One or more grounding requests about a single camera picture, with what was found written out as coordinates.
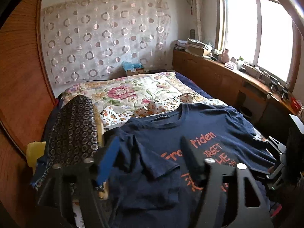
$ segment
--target navy blue t-shirt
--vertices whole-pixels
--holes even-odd
[[[186,166],[181,138],[218,164],[267,170],[275,159],[254,141],[254,129],[233,107],[181,104],[165,119],[130,118],[104,134],[120,138],[120,151],[109,177],[113,200],[112,227],[189,226],[203,186]],[[222,192],[228,185],[221,186]]]

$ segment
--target wooden wardrobe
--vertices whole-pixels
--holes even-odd
[[[12,227],[9,216],[20,227],[31,217],[26,146],[41,140],[55,104],[40,52],[40,4],[21,0],[0,29],[0,227]]]

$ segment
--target floral bedspread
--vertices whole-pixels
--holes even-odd
[[[93,100],[101,117],[112,110],[115,114],[135,114],[151,100],[165,100],[184,93],[192,94],[197,102],[207,100],[175,77],[173,72],[139,74],[109,81],[90,81],[76,84],[62,93],[63,105],[78,94]],[[116,122],[124,122],[121,117]]]
[[[93,100],[105,127],[123,124],[130,117],[169,112],[181,102],[226,105],[218,99],[208,100],[193,91],[177,79],[174,72],[78,83],[62,93],[63,106],[79,94]],[[257,130],[256,133],[256,139],[265,140]]]

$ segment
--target window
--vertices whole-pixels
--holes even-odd
[[[226,9],[224,47],[229,56],[244,58],[261,70],[289,81],[293,55],[292,20],[272,0],[224,0]]]

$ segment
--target cardboard box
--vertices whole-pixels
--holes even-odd
[[[203,47],[187,45],[187,51],[196,56],[208,55],[211,50],[206,50]]]
[[[127,70],[126,74],[127,76],[132,76],[136,74],[143,74],[144,69],[135,69],[135,72],[131,72],[131,70]]]

